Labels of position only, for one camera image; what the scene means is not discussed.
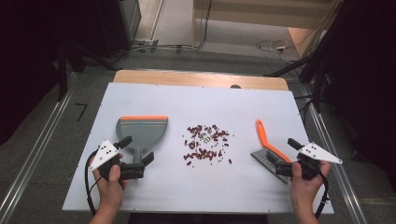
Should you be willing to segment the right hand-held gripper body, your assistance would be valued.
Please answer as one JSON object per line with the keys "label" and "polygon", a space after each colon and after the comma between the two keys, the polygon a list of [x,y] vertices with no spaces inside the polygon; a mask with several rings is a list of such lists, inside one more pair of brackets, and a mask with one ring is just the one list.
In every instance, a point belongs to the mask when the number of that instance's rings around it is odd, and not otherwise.
{"label": "right hand-held gripper body", "polygon": [[343,163],[341,159],[335,157],[332,153],[328,152],[314,142],[303,146],[297,151],[297,162],[301,165],[304,180],[311,180],[319,174],[320,163],[322,161],[336,164]]}

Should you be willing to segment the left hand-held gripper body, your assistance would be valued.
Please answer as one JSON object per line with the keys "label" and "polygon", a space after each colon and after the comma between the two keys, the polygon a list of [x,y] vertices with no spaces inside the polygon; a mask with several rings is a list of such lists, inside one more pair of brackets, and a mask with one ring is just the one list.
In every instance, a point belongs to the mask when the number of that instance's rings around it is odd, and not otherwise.
{"label": "left hand-held gripper body", "polygon": [[89,166],[90,171],[98,170],[100,176],[108,180],[110,168],[117,164],[120,167],[120,180],[138,179],[144,177],[145,165],[141,162],[127,164],[120,160],[120,149],[105,140],[96,150],[94,159]]}

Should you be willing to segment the orange brush with grey bristles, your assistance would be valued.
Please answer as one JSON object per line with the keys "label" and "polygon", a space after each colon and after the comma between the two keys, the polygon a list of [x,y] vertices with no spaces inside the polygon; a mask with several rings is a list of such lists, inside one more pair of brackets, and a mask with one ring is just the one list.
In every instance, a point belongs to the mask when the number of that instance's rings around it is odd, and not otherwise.
{"label": "orange brush with grey bristles", "polygon": [[260,142],[262,144],[262,149],[252,152],[251,156],[259,164],[261,164],[265,169],[267,169],[272,175],[274,175],[276,178],[278,178],[281,182],[283,182],[284,184],[288,184],[289,179],[286,176],[276,174],[276,166],[271,164],[266,159],[266,153],[268,151],[274,152],[275,154],[277,154],[279,157],[281,157],[284,160],[283,162],[291,162],[291,159],[288,156],[286,156],[283,152],[281,152],[279,149],[272,146],[268,142],[264,125],[260,119],[256,120],[255,126],[256,126],[256,131],[259,136]]}

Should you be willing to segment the grey dustpan with orange edge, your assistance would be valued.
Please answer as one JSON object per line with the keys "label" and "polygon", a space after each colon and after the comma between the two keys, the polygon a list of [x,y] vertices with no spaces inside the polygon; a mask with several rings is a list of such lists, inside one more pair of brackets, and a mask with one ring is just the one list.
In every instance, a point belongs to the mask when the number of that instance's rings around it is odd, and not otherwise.
{"label": "grey dustpan with orange edge", "polygon": [[127,148],[133,152],[133,163],[141,163],[144,150],[162,138],[167,124],[167,116],[122,116],[117,121],[116,134],[119,140],[132,137]]}

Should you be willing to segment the red beans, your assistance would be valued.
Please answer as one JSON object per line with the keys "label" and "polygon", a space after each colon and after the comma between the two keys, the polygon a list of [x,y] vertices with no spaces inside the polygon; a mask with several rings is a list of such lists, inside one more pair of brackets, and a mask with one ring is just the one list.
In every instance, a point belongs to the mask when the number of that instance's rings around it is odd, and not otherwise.
{"label": "red beans", "polygon": [[216,124],[198,124],[189,126],[187,134],[183,134],[182,137],[183,146],[188,150],[183,155],[183,160],[187,166],[193,167],[196,162],[205,161],[209,165],[222,162],[233,134]]}

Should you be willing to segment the person's left hand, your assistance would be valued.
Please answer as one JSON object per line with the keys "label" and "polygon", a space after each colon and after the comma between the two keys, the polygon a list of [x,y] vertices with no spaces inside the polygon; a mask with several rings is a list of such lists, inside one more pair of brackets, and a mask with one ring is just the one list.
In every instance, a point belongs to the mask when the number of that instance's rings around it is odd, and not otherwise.
{"label": "person's left hand", "polygon": [[99,190],[100,202],[96,214],[108,216],[117,214],[123,201],[123,191],[128,185],[127,180],[120,180],[120,167],[115,164],[109,170],[108,180],[100,176],[98,170],[92,172]]}

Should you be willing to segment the person's right hand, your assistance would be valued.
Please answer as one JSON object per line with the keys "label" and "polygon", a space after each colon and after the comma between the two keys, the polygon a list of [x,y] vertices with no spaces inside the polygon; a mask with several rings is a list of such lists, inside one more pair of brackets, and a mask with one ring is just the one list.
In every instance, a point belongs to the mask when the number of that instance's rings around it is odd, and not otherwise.
{"label": "person's right hand", "polygon": [[292,174],[290,200],[293,212],[299,209],[313,211],[313,201],[323,183],[322,178],[317,176],[309,181],[303,180],[302,168],[298,162],[292,164]]}

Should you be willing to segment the white board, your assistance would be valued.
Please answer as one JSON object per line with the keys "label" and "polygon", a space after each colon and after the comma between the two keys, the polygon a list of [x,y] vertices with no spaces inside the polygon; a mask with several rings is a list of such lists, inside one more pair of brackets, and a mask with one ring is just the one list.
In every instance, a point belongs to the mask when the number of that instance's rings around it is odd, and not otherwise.
{"label": "white board", "polygon": [[[169,213],[288,213],[290,187],[252,158],[261,149],[255,123],[262,121],[270,144],[290,159],[297,152],[288,144],[293,138],[309,140],[290,91],[258,91],[111,83],[82,152],[65,211],[86,211],[86,193],[92,175],[85,161],[103,140],[116,142],[116,123],[122,116],[165,115],[163,138],[150,147],[155,159],[143,178],[133,180],[124,191],[122,210]],[[185,141],[198,125],[216,125],[228,132],[219,141],[220,159],[189,160]]]}

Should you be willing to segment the black tripod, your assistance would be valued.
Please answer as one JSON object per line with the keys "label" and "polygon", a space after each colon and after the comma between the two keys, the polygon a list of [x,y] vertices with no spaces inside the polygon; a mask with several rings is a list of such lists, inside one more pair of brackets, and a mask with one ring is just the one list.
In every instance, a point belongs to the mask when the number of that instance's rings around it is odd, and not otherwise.
{"label": "black tripod", "polygon": [[303,67],[302,73],[299,75],[299,80],[302,83],[308,83],[312,78],[315,79],[314,90],[311,99],[308,101],[313,107],[320,112],[320,94],[321,85],[325,75],[325,51],[329,46],[332,35],[328,31],[318,42],[316,48],[303,57],[301,60],[286,65],[274,73],[268,74],[268,77],[281,77],[282,75],[290,72],[298,67]]}

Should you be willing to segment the person's dark clothing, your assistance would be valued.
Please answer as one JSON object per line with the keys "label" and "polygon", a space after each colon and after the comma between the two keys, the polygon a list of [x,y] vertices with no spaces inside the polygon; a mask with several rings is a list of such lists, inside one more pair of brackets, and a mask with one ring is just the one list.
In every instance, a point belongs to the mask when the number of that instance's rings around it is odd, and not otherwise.
{"label": "person's dark clothing", "polygon": [[267,215],[131,214],[128,224],[269,224]]}

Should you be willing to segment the black stand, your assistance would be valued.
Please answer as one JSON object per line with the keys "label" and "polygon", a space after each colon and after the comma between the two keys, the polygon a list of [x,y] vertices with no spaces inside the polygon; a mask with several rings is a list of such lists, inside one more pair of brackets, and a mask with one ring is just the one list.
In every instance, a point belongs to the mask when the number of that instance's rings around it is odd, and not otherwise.
{"label": "black stand", "polygon": [[108,70],[118,71],[112,63],[102,59],[98,54],[84,47],[78,42],[60,42],[57,44],[58,74],[59,74],[59,96],[58,101],[62,101],[68,91],[66,64],[69,63],[76,72],[83,72],[86,64],[82,60],[82,55],[86,55]]}

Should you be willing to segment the wooden table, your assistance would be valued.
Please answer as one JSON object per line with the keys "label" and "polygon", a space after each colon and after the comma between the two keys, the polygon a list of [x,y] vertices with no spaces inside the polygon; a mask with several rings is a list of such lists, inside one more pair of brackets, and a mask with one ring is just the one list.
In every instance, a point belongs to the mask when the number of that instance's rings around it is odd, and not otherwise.
{"label": "wooden table", "polygon": [[120,70],[113,79],[116,83],[194,86],[247,90],[287,91],[287,81],[281,77],[250,77],[221,73],[198,73],[156,70]]}

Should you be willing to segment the black cabinet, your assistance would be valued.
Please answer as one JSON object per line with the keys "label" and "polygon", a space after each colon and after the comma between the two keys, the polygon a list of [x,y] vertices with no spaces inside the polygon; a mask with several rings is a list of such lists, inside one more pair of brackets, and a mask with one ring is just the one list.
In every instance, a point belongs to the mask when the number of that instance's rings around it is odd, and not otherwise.
{"label": "black cabinet", "polygon": [[95,0],[105,36],[105,55],[128,51],[132,47],[142,15],[139,0]]}

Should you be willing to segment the light wooden furniture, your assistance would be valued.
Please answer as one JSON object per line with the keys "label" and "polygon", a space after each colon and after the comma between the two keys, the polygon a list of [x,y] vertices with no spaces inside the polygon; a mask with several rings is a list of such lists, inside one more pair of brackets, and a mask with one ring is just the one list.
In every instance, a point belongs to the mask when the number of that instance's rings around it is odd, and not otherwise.
{"label": "light wooden furniture", "polygon": [[332,22],[343,0],[193,0],[191,43],[196,20],[209,19],[288,27],[296,50],[303,57],[312,42]]}

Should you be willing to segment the aluminium floor rail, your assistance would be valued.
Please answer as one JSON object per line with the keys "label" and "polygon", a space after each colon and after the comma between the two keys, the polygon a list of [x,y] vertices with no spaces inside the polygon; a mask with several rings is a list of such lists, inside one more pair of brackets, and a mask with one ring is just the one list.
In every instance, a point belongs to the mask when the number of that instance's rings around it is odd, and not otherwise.
{"label": "aluminium floor rail", "polygon": [[0,224],[7,224],[10,220],[16,205],[25,191],[31,176],[45,152],[47,144],[70,101],[77,82],[78,75],[75,72],[72,72],[66,80],[66,83],[70,85],[70,89],[51,109],[45,125],[40,129],[39,136],[29,150],[29,154],[18,169],[15,178],[10,182],[4,198],[0,201]]}
{"label": "aluminium floor rail", "polygon": [[[325,121],[323,120],[322,113],[318,113],[311,103],[306,102],[306,104],[306,117],[311,119],[311,123],[314,125],[314,128],[312,129],[307,128],[309,139],[319,141],[325,149],[328,149],[335,156],[338,156],[339,153],[334,147],[329,130],[325,124]],[[345,165],[345,162],[341,165],[335,164],[332,168],[332,171],[337,183],[337,187],[341,192],[346,210],[348,211],[353,224],[369,224],[368,219],[362,210],[357,194],[352,186],[351,181],[349,180]]]}

